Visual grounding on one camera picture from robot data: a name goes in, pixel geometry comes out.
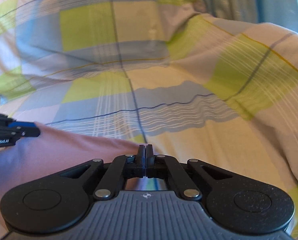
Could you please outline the pink cloth garment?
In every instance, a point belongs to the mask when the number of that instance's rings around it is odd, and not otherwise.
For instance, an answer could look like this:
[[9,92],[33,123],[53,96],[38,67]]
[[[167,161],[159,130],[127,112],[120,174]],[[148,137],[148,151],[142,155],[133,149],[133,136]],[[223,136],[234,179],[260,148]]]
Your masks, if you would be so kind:
[[[15,146],[0,149],[0,200],[5,192],[92,159],[111,162],[118,155],[136,153],[142,136],[121,140],[91,137],[38,124],[37,138],[23,138]],[[6,228],[0,214],[0,237]]]

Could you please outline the plaid bed sheet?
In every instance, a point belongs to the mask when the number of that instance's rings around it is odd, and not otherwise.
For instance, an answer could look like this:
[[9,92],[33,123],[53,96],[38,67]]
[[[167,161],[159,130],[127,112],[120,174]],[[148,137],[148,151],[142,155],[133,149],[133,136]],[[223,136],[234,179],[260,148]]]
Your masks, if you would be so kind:
[[298,239],[298,34],[200,14],[168,47],[167,64],[105,69],[0,99],[0,113],[91,137],[140,135],[157,153],[273,184],[295,202]]

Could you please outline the plaid pillow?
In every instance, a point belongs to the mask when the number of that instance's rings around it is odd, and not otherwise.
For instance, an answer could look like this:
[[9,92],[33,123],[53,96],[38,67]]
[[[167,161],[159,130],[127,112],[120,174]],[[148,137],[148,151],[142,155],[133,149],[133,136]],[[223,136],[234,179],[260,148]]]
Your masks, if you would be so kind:
[[0,0],[0,98],[105,69],[167,64],[202,0]]

